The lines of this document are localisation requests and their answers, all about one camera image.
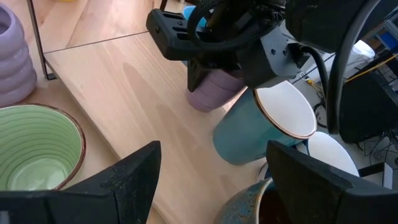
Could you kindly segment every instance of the metal bracket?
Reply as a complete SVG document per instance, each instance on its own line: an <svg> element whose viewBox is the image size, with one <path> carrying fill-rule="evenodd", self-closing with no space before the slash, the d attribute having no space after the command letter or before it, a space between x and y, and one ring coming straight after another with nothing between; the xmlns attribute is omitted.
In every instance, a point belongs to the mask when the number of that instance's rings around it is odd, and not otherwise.
<svg viewBox="0 0 398 224"><path fill-rule="evenodd" d="M166 9L167 0L162 0L159 9L164 11Z"/></svg>
<svg viewBox="0 0 398 224"><path fill-rule="evenodd" d="M46 65L48 64L48 61L44 57L42 41L40 39L39 27L37 25L35 9L32 0L27 0L27 7L29 8L30 19L32 21L33 32L35 34L37 50L39 51L40 63L42 65L43 74L46 77L46 79L54 80L57 77L53 73L47 73Z"/></svg>

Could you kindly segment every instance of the mug rim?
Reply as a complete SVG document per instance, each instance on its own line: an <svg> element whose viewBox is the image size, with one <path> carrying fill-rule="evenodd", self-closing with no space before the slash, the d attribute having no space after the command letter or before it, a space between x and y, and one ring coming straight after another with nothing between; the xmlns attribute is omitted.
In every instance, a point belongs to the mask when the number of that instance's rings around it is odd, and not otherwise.
<svg viewBox="0 0 398 224"><path fill-rule="evenodd" d="M50 105L44 105L44 104L40 104L40 103L21 103L21 104L9 105L9 106L5 106L5 107L1 107L0 111L4 110L4 109L7 109L7 108L23 107L23 106L36 106L36 107L41 107L41 108L54 110L54 111L64 115L67 119L69 119L72 122L72 124L77 128L77 130L79 132L79 136L80 136L80 140L81 140L79 160L77 161L76 165L74 166L74 168L72 169L72 171L70 172L68 177L65 178L65 180L63 180L61 183L59 183L53 189L49 189L49 190L62 190L62 188L64 186L66 186L66 184L69 183L69 181L71 181L72 178L74 178L76 176L77 172L81 168L81 165L83 165L83 161L84 161L84 159L86 157L86 137L85 137L85 134L83 132L83 129L81 128L81 126L77 122L77 120L74 117L72 117L70 114L68 114L64 110L61 110L59 108L56 108L56 107L53 107L53 106L50 106Z"/></svg>
<svg viewBox="0 0 398 224"><path fill-rule="evenodd" d="M305 98L305 96L304 96L300 91L297 90L297 92L298 92L298 94L299 94L301 97L303 97L305 100L307 100L307 99ZM311 136L315 133L315 131L317 131L317 121L316 121L316 118L315 118L315 115L314 115L314 127L313 127L313 129L311 130L311 132L310 132L309 134L304 135L304 136L300 136L300 135L298 135L298 134L291 133L290 131L286 130L286 129L283 128L281 125L279 125L279 124L270 116L270 114L267 112L267 110L265 109L265 107L263 107L263 105L262 105L262 103L261 103L261 101L260 101L260 99L259 99L259 95L258 95L257 90L253 90L252 93L253 93L253 96L254 96L254 101L256 102L256 105L257 105L257 107L260 109L261 113L265 116L265 118L266 118L271 124L274 125L274 127L276 127L276 128L277 128L279 131L281 131L282 133L284 133L284 134L286 134L286 135L288 135L288 136L290 136L290 137L292 137L292 138L295 138L295 139L306 140L306 139L308 139L309 137L311 137Z"/></svg>
<svg viewBox="0 0 398 224"><path fill-rule="evenodd" d="M270 186L271 183L273 183L274 181L272 180L272 177L267 178L265 180L263 180L264 185L261 187L260 193L257 195L256 197L256 224L259 224L260 222L260 205L261 205L261 200L262 200L262 196L264 196L264 193L266 192L268 186Z"/></svg>

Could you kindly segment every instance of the yellow cable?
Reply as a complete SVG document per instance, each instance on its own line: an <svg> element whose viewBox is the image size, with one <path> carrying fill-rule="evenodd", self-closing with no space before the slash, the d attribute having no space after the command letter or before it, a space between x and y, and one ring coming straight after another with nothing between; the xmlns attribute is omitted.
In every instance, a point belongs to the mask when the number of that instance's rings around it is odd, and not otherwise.
<svg viewBox="0 0 398 224"><path fill-rule="evenodd" d="M354 77L351 77L351 78L347 79L347 81L345 81L345 82L348 83L348 82L354 80L355 78L360 77L361 75L364 75L364 74L366 74L366 73L368 73L368 72L371 72L371 71L373 71L373 70L379 68L381 65L384 65L385 63L391 61L391 60L394 59L396 56L398 56L398 54L395 54L395 55L393 55L391 58L389 58L389 59L387 59L387 60L385 60L385 61L383 61L383 62L381 62L381 63L379 63L379 64L377 64L377 65L375 65L375 66L373 66L373 67L371 67L371 68L369 68L369 69L366 70L365 72L361 72L361 73L355 75Z"/></svg>
<svg viewBox="0 0 398 224"><path fill-rule="evenodd" d="M322 93L322 88L320 86L318 86L314 81L312 80L307 80L307 83L312 86L314 89L316 89L317 91L319 91L320 93Z"/></svg>

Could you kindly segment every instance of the speckled ceramic cup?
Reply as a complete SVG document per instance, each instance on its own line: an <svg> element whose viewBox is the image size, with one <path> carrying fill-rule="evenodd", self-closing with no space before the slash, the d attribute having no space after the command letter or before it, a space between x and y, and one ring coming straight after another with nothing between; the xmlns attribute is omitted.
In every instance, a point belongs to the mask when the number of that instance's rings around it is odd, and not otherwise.
<svg viewBox="0 0 398 224"><path fill-rule="evenodd" d="M271 178L258 182L227 201L214 224L290 224Z"/></svg>
<svg viewBox="0 0 398 224"><path fill-rule="evenodd" d="M78 123L43 105L0 109L0 190L61 189L80 168L86 142Z"/></svg>

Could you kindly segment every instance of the purple cup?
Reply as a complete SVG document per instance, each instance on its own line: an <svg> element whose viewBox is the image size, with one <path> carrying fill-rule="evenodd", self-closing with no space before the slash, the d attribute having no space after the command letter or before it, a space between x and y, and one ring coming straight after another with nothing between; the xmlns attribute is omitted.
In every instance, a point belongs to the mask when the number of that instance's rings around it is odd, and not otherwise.
<svg viewBox="0 0 398 224"><path fill-rule="evenodd" d="M214 70L207 75L193 93L186 90L185 96L196 110L210 112L226 104L243 88L242 79L235 78L223 70Z"/></svg>
<svg viewBox="0 0 398 224"><path fill-rule="evenodd" d="M18 17L0 3L0 107L32 93L37 76Z"/></svg>

